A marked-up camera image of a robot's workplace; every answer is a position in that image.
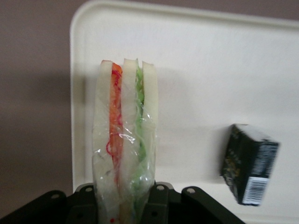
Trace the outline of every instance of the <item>plastic wrap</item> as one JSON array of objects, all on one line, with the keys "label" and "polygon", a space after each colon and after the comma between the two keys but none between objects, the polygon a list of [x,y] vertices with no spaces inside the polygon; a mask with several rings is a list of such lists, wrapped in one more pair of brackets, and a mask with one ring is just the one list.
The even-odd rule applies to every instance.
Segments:
[{"label": "plastic wrap", "polygon": [[155,178],[157,76],[153,65],[102,61],[93,123],[99,223],[140,221]]}]

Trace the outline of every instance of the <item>small black package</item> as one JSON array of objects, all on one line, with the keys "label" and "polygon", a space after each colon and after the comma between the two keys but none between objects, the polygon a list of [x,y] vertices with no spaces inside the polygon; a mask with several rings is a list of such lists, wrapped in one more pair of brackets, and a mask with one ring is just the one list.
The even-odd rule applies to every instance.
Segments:
[{"label": "small black package", "polygon": [[261,204],[278,148],[251,125],[232,126],[221,175],[239,204]]}]

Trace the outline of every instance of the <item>white label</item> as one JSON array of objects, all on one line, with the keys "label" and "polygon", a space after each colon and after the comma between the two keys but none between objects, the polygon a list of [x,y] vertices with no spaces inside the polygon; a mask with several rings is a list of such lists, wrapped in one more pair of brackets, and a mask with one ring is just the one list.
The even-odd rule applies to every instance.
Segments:
[{"label": "white label", "polygon": [[266,189],[268,178],[250,176],[246,185],[243,204],[259,205]]}]

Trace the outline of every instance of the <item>mauve wall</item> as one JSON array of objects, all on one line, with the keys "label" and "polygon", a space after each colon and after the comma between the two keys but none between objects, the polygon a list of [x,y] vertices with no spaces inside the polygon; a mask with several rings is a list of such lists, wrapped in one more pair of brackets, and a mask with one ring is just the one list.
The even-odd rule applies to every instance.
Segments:
[{"label": "mauve wall", "polygon": [[[70,22],[86,0],[0,2],[0,218],[72,193]],[[297,0],[140,0],[299,20]]]}]

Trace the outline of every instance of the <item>white tray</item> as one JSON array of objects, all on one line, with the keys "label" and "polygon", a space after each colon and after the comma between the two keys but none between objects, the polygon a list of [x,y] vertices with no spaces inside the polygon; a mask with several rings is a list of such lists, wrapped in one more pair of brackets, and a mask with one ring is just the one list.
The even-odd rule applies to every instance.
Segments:
[{"label": "white tray", "polygon": [[[118,1],[91,1],[71,24],[73,187],[92,182],[91,131],[101,60],[154,63],[156,180],[195,185],[246,223],[299,223],[299,24]],[[282,143],[260,207],[238,205],[219,176],[229,126]]]}]

